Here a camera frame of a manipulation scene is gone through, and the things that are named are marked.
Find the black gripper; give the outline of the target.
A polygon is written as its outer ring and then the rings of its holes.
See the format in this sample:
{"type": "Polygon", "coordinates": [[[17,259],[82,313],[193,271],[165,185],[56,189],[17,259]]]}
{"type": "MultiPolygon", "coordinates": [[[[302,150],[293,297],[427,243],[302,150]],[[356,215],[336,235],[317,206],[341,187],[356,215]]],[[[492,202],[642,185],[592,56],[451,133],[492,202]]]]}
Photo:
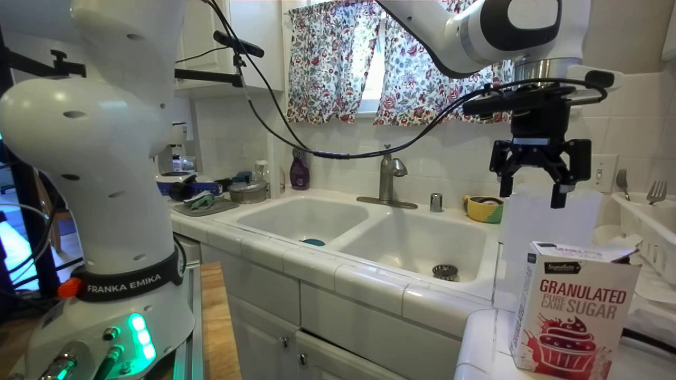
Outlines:
{"type": "Polygon", "coordinates": [[[547,170],[553,179],[553,210],[566,208],[566,194],[592,177],[592,141],[564,141],[569,102],[558,92],[526,94],[510,119],[510,141],[492,145],[490,171],[500,182],[500,194],[513,193],[513,175],[521,164],[547,170]]]}

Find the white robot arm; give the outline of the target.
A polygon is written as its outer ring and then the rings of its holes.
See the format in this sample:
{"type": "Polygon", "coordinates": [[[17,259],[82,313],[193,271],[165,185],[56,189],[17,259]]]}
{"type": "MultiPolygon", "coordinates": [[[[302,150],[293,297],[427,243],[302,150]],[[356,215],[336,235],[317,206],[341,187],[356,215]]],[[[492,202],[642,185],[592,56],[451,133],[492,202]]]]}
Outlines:
{"type": "MultiPolygon", "coordinates": [[[[478,0],[458,16],[439,0],[376,2],[451,78],[523,58],[553,63],[545,80],[571,80],[592,12],[592,0],[478,0]]],[[[34,330],[10,379],[139,380],[194,331],[185,262],[153,185],[185,0],[71,0],[70,17],[87,74],[10,87],[1,137],[65,199],[85,271],[34,330]]]]}

